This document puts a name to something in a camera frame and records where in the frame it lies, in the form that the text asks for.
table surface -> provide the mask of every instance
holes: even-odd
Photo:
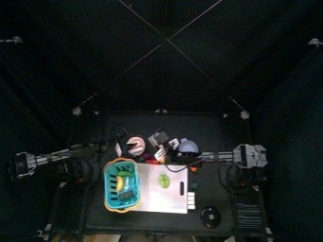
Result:
[[[99,134],[108,135],[114,124],[121,124],[134,135],[149,137],[162,129],[170,138],[188,138],[197,144],[198,151],[230,151],[237,144],[245,144],[248,130],[237,117],[221,115],[154,115],[109,114],[101,117]],[[98,158],[98,167],[116,158],[109,150]],[[89,193],[83,218],[85,233],[181,233],[194,235],[226,236],[232,234],[232,214],[229,195],[218,183],[218,162],[204,163],[196,174],[188,172],[188,191],[192,182],[197,183],[196,209],[188,214],[129,211],[112,213],[104,208],[104,176]],[[205,206],[214,206],[220,213],[220,225],[208,229],[200,222],[200,211]]]

black fabric enclosure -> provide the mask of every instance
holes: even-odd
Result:
[[[0,240],[43,228],[54,198],[55,178],[9,181],[11,155],[95,137],[95,112],[165,110],[249,113],[269,228],[323,241],[321,26],[320,0],[1,1]]]

